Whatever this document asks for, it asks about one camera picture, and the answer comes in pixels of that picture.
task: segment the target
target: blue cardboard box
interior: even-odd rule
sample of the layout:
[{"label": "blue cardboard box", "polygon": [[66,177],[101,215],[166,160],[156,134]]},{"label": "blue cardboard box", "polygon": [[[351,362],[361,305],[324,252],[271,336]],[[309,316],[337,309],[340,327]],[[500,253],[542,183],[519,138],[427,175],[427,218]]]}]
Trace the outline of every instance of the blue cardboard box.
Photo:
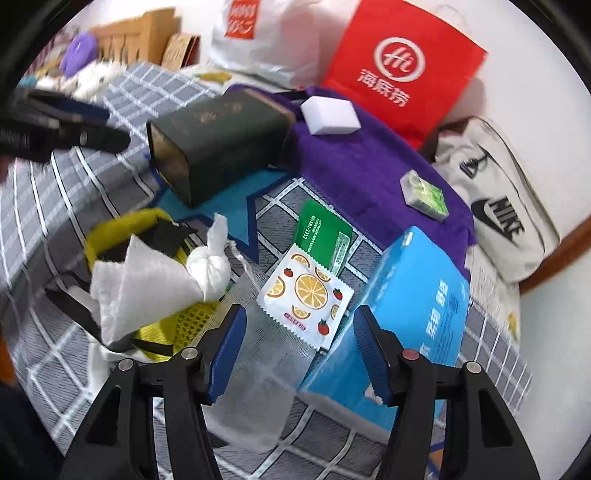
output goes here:
[{"label": "blue cardboard box", "polygon": [[[414,226],[384,252],[355,308],[368,305],[380,326],[396,333],[405,348],[434,363],[455,365],[468,297],[468,282],[450,258]],[[397,409],[381,405],[373,393],[355,341],[353,313],[302,384],[301,396],[347,426],[387,440]]]}]

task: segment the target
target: purple towel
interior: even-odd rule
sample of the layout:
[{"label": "purple towel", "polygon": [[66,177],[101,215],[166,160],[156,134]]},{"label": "purple towel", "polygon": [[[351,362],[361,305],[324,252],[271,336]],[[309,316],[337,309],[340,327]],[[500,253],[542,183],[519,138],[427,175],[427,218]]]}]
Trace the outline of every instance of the purple towel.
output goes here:
[{"label": "purple towel", "polygon": [[[297,115],[295,146],[290,149],[287,167],[312,182],[341,215],[380,248],[388,248],[407,228],[416,225],[470,279],[464,263],[468,246],[476,243],[472,213],[427,160],[358,105],[354,107],[361,130],[349,135],[315,136],[310,135],[299,107],[281,94],[261,92]],[[306,93],[345,98],[320,87],[309,88]],[[406,205],[400,178],[409,170],[443,191],[449,210],[446,220],[440,223]]]},{"label": "purple towel", "polygon": [[60,70],[66,78],[73,77],[98,57],[99,45],[96,37],[90,33],[81,33],[74,37],[60,63]]}]

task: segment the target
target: gray checkered fabric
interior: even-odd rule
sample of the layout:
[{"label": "gray checkered fabric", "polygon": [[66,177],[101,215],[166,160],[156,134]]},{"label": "gray checkered fabric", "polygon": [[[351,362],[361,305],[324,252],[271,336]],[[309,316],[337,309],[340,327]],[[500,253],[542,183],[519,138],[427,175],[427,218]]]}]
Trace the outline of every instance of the gray checkered fabric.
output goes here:
[{"label": "gray checkered fabric", "polygon": [[[160,113],[213,94],[198,83],[141,63],[118,77],[99,103],[111,121],[132,134],[129,149],[110,155],[75,148],[55,152],[39,169],[17,163],[0,191],[0,325],[17,376],[42,422],[65,452],[90,407],[86,372],[89,337],[47,300],[45,286],[64,287],[57,273],[74,271],[90,280],[85,235],[97,224],[147,205],[157,185],[145,158],[145,122]],[[301,206],[314,198],[329,207],[309,182],[285,182],[256,200],[259,266],[272,272],[290,247]],[[204,225],[193,239],[203,245]],[[354,304],[382,251],[354,230],[341,279],[355,289]],[[232,278],[242,266],[229,255]],[[495,381],[511,411],[527,395],[531,374],[511,339],[471,302],[458,365],[477,360]],[[444,437],[444,413],[435,422],[433,443]],[[164,405],[154,400],[158,471],[171,479],[164,430]],[[232,446],[216,449],[225,479],[366,479],[375,476],[384,445],[336,423],[296,400],[279,444],[254,454]],[[433,478],[437,472],[426,472]]]}]

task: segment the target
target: tissue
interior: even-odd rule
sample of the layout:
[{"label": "tissue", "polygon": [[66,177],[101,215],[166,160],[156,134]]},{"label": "tissue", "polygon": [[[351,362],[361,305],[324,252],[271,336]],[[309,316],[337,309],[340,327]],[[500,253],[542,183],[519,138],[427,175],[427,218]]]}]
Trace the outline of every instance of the tissue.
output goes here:
[{"label": "tissue", "polygon": [[185,268],[135,235],[125,262],[97,260],[90,295],[99,302],[102,342],[110,345],[195,303],[219,300],[230,281],[227,237],[227,220],[216,214],[207,246],[189,255],[190,270],[189,259]]}]

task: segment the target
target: wooden trim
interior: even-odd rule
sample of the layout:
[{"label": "wooden trim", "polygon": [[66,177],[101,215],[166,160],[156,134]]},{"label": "wooden trim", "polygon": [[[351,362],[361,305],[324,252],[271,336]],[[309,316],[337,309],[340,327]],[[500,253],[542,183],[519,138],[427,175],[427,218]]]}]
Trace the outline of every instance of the wooden trim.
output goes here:
[{"label": "wooden trim", "polygon": [[99,43],[99,58],[132,64],[149,61],[160,65],[168,39],[180,28],[174,7],[151,10],[141,17],[127,18],[90,29]]},{"label": "wooden trim", "polygon": [[519,284],[521,294],[528,293],[577,261],[591,248],[591,217],[567,236],[532,276]]},{"label": "wooden trim", "polygon": [[168,39],[178,29],[174,8],[146,12],[142,17],[142,22],[142,33],[139,37],[140,60],[160,65]]},{"label": "wooden trim", "polygon": [[11,385],[14,382],[14,369],[8,355],[6,342],[0,337],[0,381]]}]

